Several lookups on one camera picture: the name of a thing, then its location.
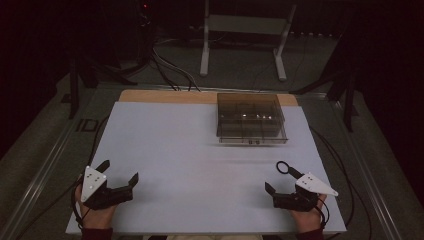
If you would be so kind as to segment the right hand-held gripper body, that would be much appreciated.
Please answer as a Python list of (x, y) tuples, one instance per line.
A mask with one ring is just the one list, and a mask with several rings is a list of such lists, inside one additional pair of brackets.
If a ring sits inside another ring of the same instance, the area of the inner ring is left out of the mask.
[(291, 194), (272, 191), (275, 208), (309, 212), (318, 204), (319, 195), (338, 196), (339, 193), (311, 173), (301, 175), (295, 182), (295, 191)]

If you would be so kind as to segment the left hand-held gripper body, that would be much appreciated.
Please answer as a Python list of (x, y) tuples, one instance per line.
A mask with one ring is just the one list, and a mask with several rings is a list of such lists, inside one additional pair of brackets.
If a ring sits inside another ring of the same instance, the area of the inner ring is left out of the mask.
[(107, 187), (107, 176), (101, 171), (87, 166), (83, 174), (81, 202), (84, 206), (100, 210), (133, 199), (134, 178), (119, 188)]

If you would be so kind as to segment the clear plastic drawer box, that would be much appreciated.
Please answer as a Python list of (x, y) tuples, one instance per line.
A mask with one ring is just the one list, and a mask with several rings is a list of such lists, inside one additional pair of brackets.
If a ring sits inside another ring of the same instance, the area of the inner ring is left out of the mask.
[(217, 94), (220, 143), (272, 145), (288, 141), (285, 117), (275, 94)]

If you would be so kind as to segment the person's right hand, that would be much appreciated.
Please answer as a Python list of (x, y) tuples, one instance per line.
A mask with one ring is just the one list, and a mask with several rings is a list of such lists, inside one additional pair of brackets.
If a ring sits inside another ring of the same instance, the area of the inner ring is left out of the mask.
[(324, 194), (320, 194), (318, 198), (319, 200), (316, 207), (309, 212), (299, 212), (294, 210), (289, 211), (299, 233), (311, 232), (314, 230), (318, 230), (322, 227), (322, 215), (320, 210), (322, 209), (327, 196)]

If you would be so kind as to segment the person's left hand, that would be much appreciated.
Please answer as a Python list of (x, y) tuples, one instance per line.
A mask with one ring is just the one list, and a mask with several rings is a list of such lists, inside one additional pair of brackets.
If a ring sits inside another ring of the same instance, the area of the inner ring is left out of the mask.
[(112, 227), (112, 220), (117, 206), (111, 206), (106, 209), (91, 210), (81, 201), (82, 185), (79, 184), (75, 190), (75, 199), (79, 205), (82, 215), (82, 226), (86, 229), (106, 230)]

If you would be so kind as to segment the white table sheet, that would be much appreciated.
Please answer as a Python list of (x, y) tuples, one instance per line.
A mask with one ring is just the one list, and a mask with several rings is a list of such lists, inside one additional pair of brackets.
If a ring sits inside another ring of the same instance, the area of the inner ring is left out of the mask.
[(92, 164), (108, 160), (110, 187), (139, 177), (133, 200), (113, 218), (122, 235), (278, 234), (294, 231), (287, 211), (274, 207), (264, 185), (291, 193), (295, 180), (283, 160), (302, 173), (328, 179), (304, 112), (283, 110), (285, 144), (224, 145), (216, 136), (213, 104), (118, 102)]

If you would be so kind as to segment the black tripod stand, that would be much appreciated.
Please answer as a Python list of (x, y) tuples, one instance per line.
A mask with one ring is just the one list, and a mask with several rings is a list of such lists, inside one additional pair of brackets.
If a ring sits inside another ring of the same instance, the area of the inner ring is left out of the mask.
[(95, 70), (107, 75), (111, 79), (123, 85), (136, 85), (135, 82), (125, 79), (118, 73), (110, 70), (88, 56), (83, 55), (71, 57), (69, 59), (70, 93), (66, 94), (63, 98), (65, 103), (70, 104), (69, 119), (73, 119), (79, 110), (79, 80), (82, 80), (84, 85), (88, 88), (95, 88), (98, 85), (99, 81), (95, 77)]
[(324, 84), (332, 83), (330, 89), (326, 93), (329, 101), (339, 101), (342, 96), (344, 99), (343, 123), (349, 132), (352, 128), (354, 87), (357, 69), (353, 68), (349, 63), (344, 63), (338, 70), (326, 76), (321, 76), (317, 81), (308, 84), (300, 89), (290, 91), (290, 94), (303, 95), (313, 89)]

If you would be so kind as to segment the dark device with red light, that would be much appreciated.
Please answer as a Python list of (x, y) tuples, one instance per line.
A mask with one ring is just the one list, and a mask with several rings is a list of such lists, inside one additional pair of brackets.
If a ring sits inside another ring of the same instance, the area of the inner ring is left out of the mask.
[(155, 3), (154, 0), (135, 0), (137, 17), (137, 64), (148, 63), (154, 42)]

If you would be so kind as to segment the white metal stand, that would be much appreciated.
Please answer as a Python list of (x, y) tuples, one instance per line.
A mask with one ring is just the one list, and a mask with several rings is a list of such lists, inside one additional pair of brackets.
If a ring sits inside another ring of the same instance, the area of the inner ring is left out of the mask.
[(200, 75), (207, 76), (209, 68), (209, 33), (245, 33), (245, 34), (267, 34), (279, 35), (280, 43), (273, 50), (275, 67), (278, 79), (287, 80), (282, 53), (288, 39), (291, 25), (297, 9), (296, 4), (292, 4), (285, 18), (264, 18), (236, 15), (219, 15), (210, 13), (210, 0), (204, 0), (204, 27), (203, 27), (203, 50), (200, 62)]

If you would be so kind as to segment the grey metal rail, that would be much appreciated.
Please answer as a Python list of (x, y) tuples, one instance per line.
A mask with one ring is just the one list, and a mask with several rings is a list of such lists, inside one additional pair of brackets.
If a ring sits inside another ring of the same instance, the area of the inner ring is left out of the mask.
[(0, 162), (0, 240), (79, 240), (65, 232), (69, 186), (102, 119), (91, 110), (72, 120), (62, 110), (35, 118)]
[(379, 188), (372, 176), (372, 173), (365, 161), (365, 158), (361, 150), (359, 149), (359, 145), (354, 140), (353, 134), (348, 131), (347, 127), (343, 122), (343, 109), (341, 104), (338, 102), (330, 101), (329, 105), (332, 108), (336, 121), (344, 134), (344, 138), (347, 141), (347, 145), (352, 151), (354, 163), (358, 168), (359, 175), (361, 176), (361, 179), (365, 185), (365, 189), (374, 208), (374, 212), (376, 213), (376, 216), (379, 219), (379, 222), (385, 232), (387, 239), (403, 240), (387, 207), (386, 201), (384, 200), (381, 192), (379, 191)]

